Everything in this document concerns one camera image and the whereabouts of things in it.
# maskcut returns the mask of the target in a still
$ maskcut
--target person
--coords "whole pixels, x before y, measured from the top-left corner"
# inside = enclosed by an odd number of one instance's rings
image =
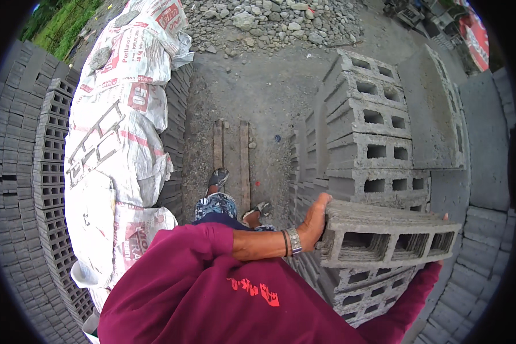
[[[290,266],[312,251],[332,199],[319,195],[293,236],[262,225],[253,209],[237,221],[216,170],[196,221],[162,230],[111,291],[98,324],[108,343],[399,343],[425,305],[441,264],[428,263],[392,308],[356,329]]]

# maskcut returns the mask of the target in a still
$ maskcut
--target green grass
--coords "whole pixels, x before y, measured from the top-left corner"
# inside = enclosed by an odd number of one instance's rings
[[[102,0],[71,0],[55,13],[45,27],[34,37],[33,43],[62,60],[76,37],[93,17]]]

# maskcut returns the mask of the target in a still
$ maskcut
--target gravel pile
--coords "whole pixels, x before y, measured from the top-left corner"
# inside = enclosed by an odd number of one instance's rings
[[[362,8],[335,0],[186,0],[189,27],[185,31],[193,38],[194,51],[220,51],[224,58],[257,51],[271,56],[297,40],[305,48],[328,49],[356,42],[363,34],[357,18]],[[241,34],[226,39],[221,29],[231,26]]]

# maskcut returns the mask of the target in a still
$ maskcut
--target red sleeve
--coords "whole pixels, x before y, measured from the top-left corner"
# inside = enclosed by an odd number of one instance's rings
[[[105,301],[99,317],[99,341],[152,342],[200,274],[216,257],[232,251],[233,229],[223,224],[159,230],[149,249]]]
[[[440,270],[440,264],[428,263],[417,273],[407,290],[387,313],[361,324],[357,330],[367,343],[400,343],[426,304],[427,296],[437,282]]]

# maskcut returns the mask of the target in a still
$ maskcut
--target foot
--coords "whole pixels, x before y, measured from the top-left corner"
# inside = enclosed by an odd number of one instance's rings
[[[248,224],[249,222],[245,219],[248,219],[249,221],[252,221],[251,219],[254,219],[256,217],[256,220],[260,218],[260,216],[263,214],[264,216],[268,216],[271,210],[273,209],[271,203],[269,202],[262,202],[259,203],[254,207],[254,209],[248,210],[245,215],[243,215],[243,222]]]
[[[227,169],[217,169],[212,173],[210,179],[208,180],[208,188],[216,187],[218,191],[224,186],[227,181],[227,177],[229,176],[229,171]]]

